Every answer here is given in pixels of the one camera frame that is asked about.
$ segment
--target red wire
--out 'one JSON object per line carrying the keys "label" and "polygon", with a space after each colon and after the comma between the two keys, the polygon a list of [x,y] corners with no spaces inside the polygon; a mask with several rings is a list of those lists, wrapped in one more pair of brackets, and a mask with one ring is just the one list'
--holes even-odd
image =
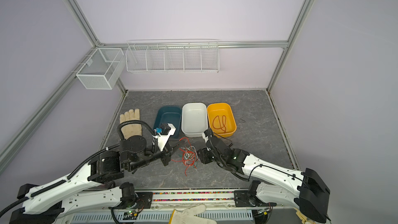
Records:
{"label": "red wire", "polygon": [[[191,145],[191,143],[189,142],[189,139],[188,139],[187,137],[183,137],[183,138],[181,138],[179,141],[183,140],[184,138],[187,139],[188,144],[189,144],[189,146],[191,147],[192,145]],[[197,161],[196,153],[195,153],[195,152],[192,152],[192,151],[189,151],[189,150],[183,150],[182,148],[180,148],[180,150],[182,151],[182,160],[179,160],[179,161],[172,160],[172,161],[174,161],[174,162],[183,162],[183,164],[186,166],[185,172],[184,172],[184,173],[185,173],[185,176],[187,176],[187,169],[188,169],[188,167],[194,166],[195,169],[196,169],[196,166],[195,166],[195,162]],[[184,159],[184,156],[185,156],[186,153],[192,154],[193,160],[191,160],[191,159]]]}
{"label": "red wire", "polygon": [[[214,127],[214,121],[216,120],[216,118],[218,118],[218,122],[220,124],[220,128]],[[222,125],[223,126],[221,126],[220,116],[217,116],[217,117],[215,117],[213,119],[213,128],[216,129],[216,130],[222,130],[222,131],[224,131],[224,133],[226,133],[226,116],[225,115],[222,116]]]}

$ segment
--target white mesh basket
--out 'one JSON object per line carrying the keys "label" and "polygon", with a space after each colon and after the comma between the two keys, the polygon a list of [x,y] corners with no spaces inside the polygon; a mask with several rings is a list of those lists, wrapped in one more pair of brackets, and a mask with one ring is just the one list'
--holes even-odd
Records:
{"label": "white mesh basket", "polygon": [[112,89],[125,65],[121,48],[99,47],[76,76],[87,89]]}
{"label": "white mesh basket", "polygon": [[127,71],[142,72],[218,72],[218,45],[129,45]]}

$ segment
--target white wall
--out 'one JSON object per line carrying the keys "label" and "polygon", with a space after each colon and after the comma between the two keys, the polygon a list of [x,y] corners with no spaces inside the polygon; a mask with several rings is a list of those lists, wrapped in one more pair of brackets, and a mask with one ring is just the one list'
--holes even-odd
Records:
{"label": "white wall", "polygon": [[91,48],[62,0],[0,0],[0,149]]}
{"label": "white wall", "polygon": [[282,54],[280,47],[220,49],[218,73],[130,73],[129,90],[266,88]]}
{"label": "white wall", "polygon": [[287,40],[304,0],[77,0],[104,43]]}
{"label": "white wall", "polygon": [[[13,162],[0,175],[0,209],[17,200],[19,187],[42,185],[70,173],[97,152],[120,100],[120,92],[88,90],[75,80]],[[14,208],[0,219],[6,224]]]}
{"label": "white wall", "polygon": [[316,0],[271,94],[333,223],[396,223],[397,0]]}

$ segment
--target dark teal tray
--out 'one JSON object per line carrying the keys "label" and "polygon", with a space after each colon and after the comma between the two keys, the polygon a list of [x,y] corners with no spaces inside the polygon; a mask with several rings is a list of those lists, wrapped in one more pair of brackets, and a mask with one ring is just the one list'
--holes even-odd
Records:
{"label": "dark teal tray", "polygon": [[181,115],[182,109],[178,106],[164,106],[161,107],[158,111],[158,115],[155,119],[155,124],[153,128],[160,127],[162,123],[171,123],[176,127],[176,132],[173,136],[170,136],[173,139],[178,139],[181,130]]}

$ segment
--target gray marble tabletop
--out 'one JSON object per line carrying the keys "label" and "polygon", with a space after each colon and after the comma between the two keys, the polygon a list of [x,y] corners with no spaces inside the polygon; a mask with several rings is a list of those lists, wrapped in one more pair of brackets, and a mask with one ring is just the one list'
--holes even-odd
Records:
{"label": "gray marble tabletop", "polygon": [[[153,126],[160,107],[165,105],[182,107],[190,102],[203,102],[206,106],[218,102],[228,103],[237,125],[236,132],[229,137],[233,142],[231,148],[240,148],[265,161],[292,168],[265,91],[131,91],[121,108],[121,113],[139,108],[141,120]],[[116,127],[117,125],[111,131],[107,146],[119,142]],[[148,147],[151,147],[151,134],[144,127],[142,134],[147,140]],[[180,132],[180,137],[184,137],[183,132]],[[197,150],[205,147],[202,138],[189,138],[189,140]],[[177,151],[172,159],[180,160],[181,155],[182,152]],[[116,183],[120,185],[128,181],[133,183],[136,189],[247,188],[250,185],[250,182],[234,177],[214,162],[204,165],[198,161],[196,169],[192,166],[187,169],[187,176],[184,174],[185,169],[186,166],[182,162],[171,161],[165,167],[158,160],[138,169],[134,175],[125,172],[124,178],[117,180]]]}

